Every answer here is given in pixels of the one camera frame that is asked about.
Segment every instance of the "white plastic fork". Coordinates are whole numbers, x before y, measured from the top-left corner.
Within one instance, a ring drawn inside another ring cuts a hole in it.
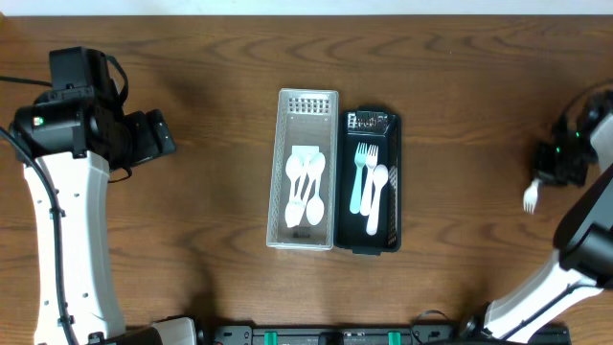
[[[530,187],[524,192],[524,211],[526,213],[533,215],[534,209],[536,208],[536,203],[538,201],[538,186],[540,185],[540,180],[535,178],[533,183],[530,184]]]
[[[364,194],[362,194],[362,204],[360,205],[360,215],[362,216],[368,216],[371,213],[371,206],[373,203],[373,171],[376,167],[378,154],[379,147],[377,145],[370,145],[368,148],[368,155],[366,156],[366,168],[368,168],[368,173],[366,174]]]

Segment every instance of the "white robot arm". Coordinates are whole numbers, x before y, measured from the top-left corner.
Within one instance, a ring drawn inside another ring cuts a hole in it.
[[[601,165],[601,179],[557,229],[549,261],[511,294],[487,309],[482,332],[527,343],[531,336],[579,301],[609,288],[613,264],[613,115],[590,137]]]
[[[108,61],[124,78],[121,92]],[[51,52],[50,65],[53,90],[16,111],[11,134],[1,130],[25,164],[34,203],[40,266],[34,344],[194,345],[189,318],[125,335],[108,257],[109,173],[125,169],[130,177],[131,167],[175,151],[161,112],[124,115],[127,79],[113,57],[70,48]]]

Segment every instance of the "cable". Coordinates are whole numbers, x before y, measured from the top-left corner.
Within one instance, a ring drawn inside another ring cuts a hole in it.
[[[575,285],[575,286],[567,287],[556,298],[551,300],[548,304],[546,304],[543,308],[539,309],[532,316],[530,316],[526,320],[520,322],[519,325],[515,326],[515,328],[513,328],[508,333],[506,333],[505,336],[503,336],[501,339],[502,340],[508,340],[514,334],[519,332],[521,329],[523,329],[524,327],[526,327],[526,326],[530,325],[531,323],[533,323],[538,317],[540,317],[543,313],[545,313],[545,311],[548,311],[549,309],[551,309],[556,303],[561,301],[564,297],[566,297],[569,294],[575,292],[575,290],[578,289],[578,288],[596,288],[596,287],[588,286],[588,285]]]
[[[568,104],[566,104],[566,106],[564,106],[564,109],[562,109],[562,112],[560,113],[560,118],[565,117],[566,113],[573,107],[573,105],[575,105],[575,103],[578,102],[588,92],[591,92],[594,89],[597,89],[599,87],[603,87],[603,86],[608,85],[610,83],[613,83],[613,79],[603,80],[603,81],[597,82],[597,83],[595,83],[595,84],[593,84],[591,86],[588,86],[588,87],[584,88]]]
[[[61,323],[61,327],[64,330],[64,334],[66,335],[66,341],[69,345],[79,345],[75,335],[73,333],[73,328],[71,325],[70,314],[68,314],[68,309],[66,306],[66,295],[64,292],[64,265],[62,262],[62,254],[61,254],[61,217],[62,211],[59,208],[59,203],[57,202],[57,195],[54,189],[51,186],[51,182],[40,168],[40,166],[32,159],[32,157],[19,145],[19,143],[12,137],[4,128],[0,127],[0,136],[6,139],[15,150],[21,154],[26,163],[34,169],[38,178],[40,178],[40,182],[42,182],[45,191],[47,192],[47,196],[49,197],[49,201],[51,202],[51,208],[49,209],[49,213],[53,219],[54,223],[54,245],[55,245],[55,253],[56,253],[56,294],[57,294],[57,308],[59,310],[59,322]]]
[[[27,83],[30,85],[41,85],[41,86],[53,87],[50,82],[42,81],[42,80],[27,80],[27,79],[22,79],[22,78],[0,76],[0,81]]]

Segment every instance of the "plastic utensil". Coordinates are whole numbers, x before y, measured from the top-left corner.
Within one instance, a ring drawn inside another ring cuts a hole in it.
[[[387,183],[389,174],[387,168],[383,164],[376,166],[373,172],[373,182],[375,184],[375,197],[373,198],[373,206],[371,213],[366,223],[366,233],[369,235],[376,234],[376,228],[379,225],[379,201],[381,200],[381,189]]]
[[[288,200],[291,200],[294,197],[294,193],[296,193],[296,180],[298,177],[300,177],[302,168],[303,162],[300,160],[300,156],[298,156],[298,154],[292,154],[289,156],[289,158],[287,158],[287,163],[285,163],[285,174],[291,181],[291,189],[289,190]]]
[[[306,188],[306,194],[303,197],[303,202],[308,199],[308,193],[310,192],[310,182],[315,180],[315,194],[313,198],[308,201],[306,205],[306,219],[311,225],[317,225],[324,217],[324,201],[319,197],[319,185],[322,179],[322,173],[326,167],[326,157],[323,153],[317,153],[313,157],[310,169],[308,170],[308,188]]]
[[[364,165],[366,165],[366,149],[368,145],[366,143],[357,144],[357,149],[355,149],[355,158],[353,162],[355,163],[355,180],[353,182],[353,192],[352,192],[352,201],[349,205],[349,211],[356,215],[360,212],[360,197],[362,197],[362,171],[364,170]]]
[[[371,202],[373,201],[373,170],[376,167],[376,158],[379,153],[377,145],[370,145],[368,155],[366,156],[366,183],[364,184],[364,194],[360,206],[360,215],[368,216],[371,213]]]
[[[524,211],[531,215],[534,214],[536,202],[538,201],[538,185],[540,185],[540,180],[535,178],[530,187],[524,192]]]
[[[305,185],[305,179],[307,178],[308,167],[310,165],[310,156],[307,156],[303,167],[300,170],[300,181],[298,182],[298,190],[294,197],[289,201],[288,207],[290,210],[288,211],[290,216],[290,221],[287,222],[287,227],[294,227],[300,224],[300,220],[303,218],[303,213],[305,212],[305,204],[303,203],[300,195],[303,192],[303,186]]]
[[[285,174],[289,177],[291,181],[291,188],[289,190],[289,199],[287,200],[287,205],[285,206],[285,223],[287,223],[287,227],[294,226],[294,220],[292,218],[293,214],[296,212],[295,207],[292,204],[292,199],[294,198],[295,189],[296,189],[296,180],[300,177],[302,173],[303,162],[300,160],[300,156],[297,154],[292,154],[287,158],[287,163],[285,163]]]

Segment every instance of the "light blue plastic fork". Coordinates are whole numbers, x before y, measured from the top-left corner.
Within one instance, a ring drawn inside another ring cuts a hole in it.
[[[362,171],[364,170],[364,165],[366,164],[367,147],[368,146],[365,143],[357,144],[355,158],[353,159],[353,162],[355,163],[355,181],[353,182],[352,201],[350,202],[349,210],[354,215],[360,212],[360,204],[362,201]]]

